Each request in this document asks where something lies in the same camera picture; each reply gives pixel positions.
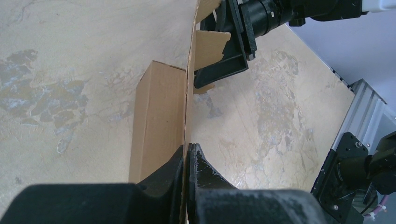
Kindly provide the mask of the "brown cardboard box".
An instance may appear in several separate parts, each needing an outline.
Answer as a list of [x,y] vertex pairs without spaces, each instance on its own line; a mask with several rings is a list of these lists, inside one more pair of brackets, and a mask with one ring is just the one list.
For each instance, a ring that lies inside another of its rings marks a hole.
[[183,224],[195,71],[223,58],[231,35],[196,26],[221,5],[199,0],[186,68],[152,61],[136,88],[129,182],[134,196],[128,224]]

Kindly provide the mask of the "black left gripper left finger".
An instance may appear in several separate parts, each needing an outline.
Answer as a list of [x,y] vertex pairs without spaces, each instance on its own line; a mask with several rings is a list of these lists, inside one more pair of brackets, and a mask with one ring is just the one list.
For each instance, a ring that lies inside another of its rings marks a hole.
[[11,202],[3,224],[181,224],[183,148],[137,184],[40,184]]

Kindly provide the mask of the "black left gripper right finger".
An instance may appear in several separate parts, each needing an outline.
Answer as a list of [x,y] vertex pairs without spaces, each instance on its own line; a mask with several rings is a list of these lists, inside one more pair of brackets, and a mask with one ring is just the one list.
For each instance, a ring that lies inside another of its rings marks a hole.
[[205,158],[188,149],[187,215],[191,224],[325,224],[312,194],[295,189],[238,189]]

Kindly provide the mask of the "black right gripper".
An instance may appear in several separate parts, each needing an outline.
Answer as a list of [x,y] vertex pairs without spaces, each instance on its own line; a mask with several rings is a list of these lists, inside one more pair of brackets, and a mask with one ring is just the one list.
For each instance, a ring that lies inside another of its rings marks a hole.
[[194,86],[204,87],[248,69],[255,58],[255,38],[293,19],[305,18],[308,0],[222,0],[200,23],[206,31],[231,34],[219,62],[195,72]]

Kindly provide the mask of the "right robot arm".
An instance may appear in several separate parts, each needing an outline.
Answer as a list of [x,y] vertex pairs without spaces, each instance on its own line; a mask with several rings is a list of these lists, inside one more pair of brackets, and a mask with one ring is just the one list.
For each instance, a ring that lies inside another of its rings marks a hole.
[[394,0],[222,0],[204,17],[200,28],[229,32],[231,39],[219,62],[195,72],[194,86],[201,88],[246,71],[248,62],[255,59],[256,38],[285,23],[300,27],[306,18],[335,21],[395,8]]

